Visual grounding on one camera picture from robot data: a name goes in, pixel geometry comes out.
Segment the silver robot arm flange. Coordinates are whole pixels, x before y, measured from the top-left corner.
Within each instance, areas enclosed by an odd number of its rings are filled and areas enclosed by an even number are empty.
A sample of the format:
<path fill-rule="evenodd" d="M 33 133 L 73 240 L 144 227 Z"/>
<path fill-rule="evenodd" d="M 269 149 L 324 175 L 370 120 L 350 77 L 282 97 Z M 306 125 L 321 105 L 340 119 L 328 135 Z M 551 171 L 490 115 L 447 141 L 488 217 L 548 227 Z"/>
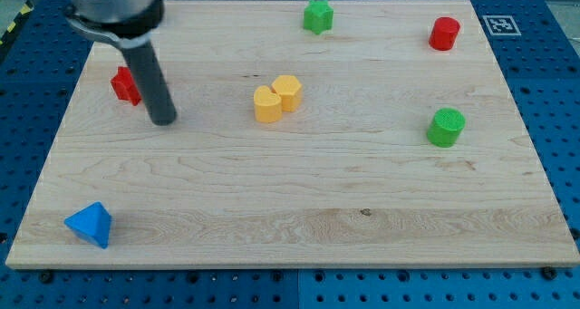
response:
<path fill-rule="evenodd" d="M 69 1 L 63 13 L 76 33 L 120 50 L 148 43 L 164 16 L 163 0 Z"/>

